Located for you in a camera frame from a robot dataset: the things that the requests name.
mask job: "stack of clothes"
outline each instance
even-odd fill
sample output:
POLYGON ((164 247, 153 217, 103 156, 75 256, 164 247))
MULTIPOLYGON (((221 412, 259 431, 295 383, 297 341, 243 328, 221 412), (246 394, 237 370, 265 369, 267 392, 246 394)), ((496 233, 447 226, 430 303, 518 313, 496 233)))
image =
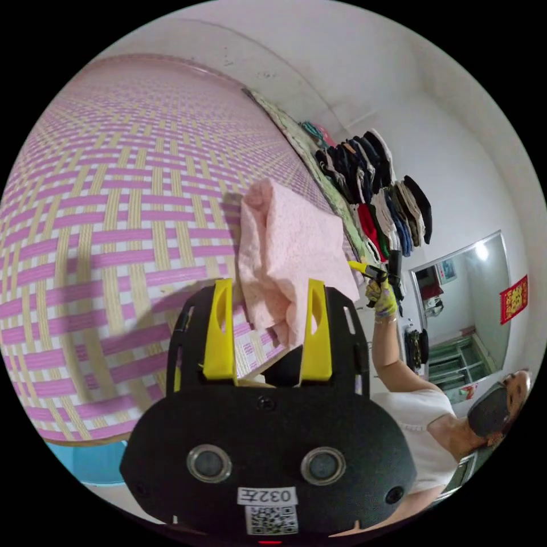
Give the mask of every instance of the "stack of clothes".
POLYGON ((350 206, 363 240, 379 262, 400 250, 409 257, 432 233, 431 205, 409 176, 397 180, 393 158, 372 129, 316 152, 321 170, 350 206))
POLYGON ((405 333, 406 364, 417 371, 429 359, 429 337, 427 331, 411 330, 405 333))

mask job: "glove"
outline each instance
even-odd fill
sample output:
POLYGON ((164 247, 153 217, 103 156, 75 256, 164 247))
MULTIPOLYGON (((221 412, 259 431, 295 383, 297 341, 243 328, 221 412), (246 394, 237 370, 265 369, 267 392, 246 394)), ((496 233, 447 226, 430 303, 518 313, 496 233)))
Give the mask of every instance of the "glove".
POLYGON ((374 302, 377 317, 389 317, 397 312, 397 299, 387 280, 381 285, 371 280, 365 289, 365 296, 374 302))

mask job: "face mask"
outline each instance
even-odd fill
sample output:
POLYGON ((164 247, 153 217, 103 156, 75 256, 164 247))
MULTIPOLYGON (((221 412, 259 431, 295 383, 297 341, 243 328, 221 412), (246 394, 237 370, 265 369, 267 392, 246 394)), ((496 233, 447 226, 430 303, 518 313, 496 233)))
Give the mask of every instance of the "face mask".
POLYGON ((496 382, 473 404, 467 418, 471 430, 481 438, 500 432, 509 419, 505 385, 496 382))

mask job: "red paper with gold characters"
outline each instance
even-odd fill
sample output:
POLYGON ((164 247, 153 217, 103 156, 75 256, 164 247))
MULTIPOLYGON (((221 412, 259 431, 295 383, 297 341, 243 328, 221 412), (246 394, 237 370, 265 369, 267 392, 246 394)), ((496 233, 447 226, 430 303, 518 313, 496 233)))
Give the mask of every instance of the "red paper with gold characters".
POLYGON ((500 293, 501 324, 511 321, 528 305, 528 276, 500 293))

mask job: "folded clothes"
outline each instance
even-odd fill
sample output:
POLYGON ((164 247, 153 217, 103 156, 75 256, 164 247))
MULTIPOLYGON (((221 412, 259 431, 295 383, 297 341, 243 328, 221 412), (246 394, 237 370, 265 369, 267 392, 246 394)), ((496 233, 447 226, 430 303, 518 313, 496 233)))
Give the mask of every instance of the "folded clothes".
POLYGON ((357 284, 342 243, 342 220, 268 179, 249 188, 241 206, 238 268, 249 320, 273 327, 281 344, 304 342, 308 282, 323 281, 353 302, 357 284))

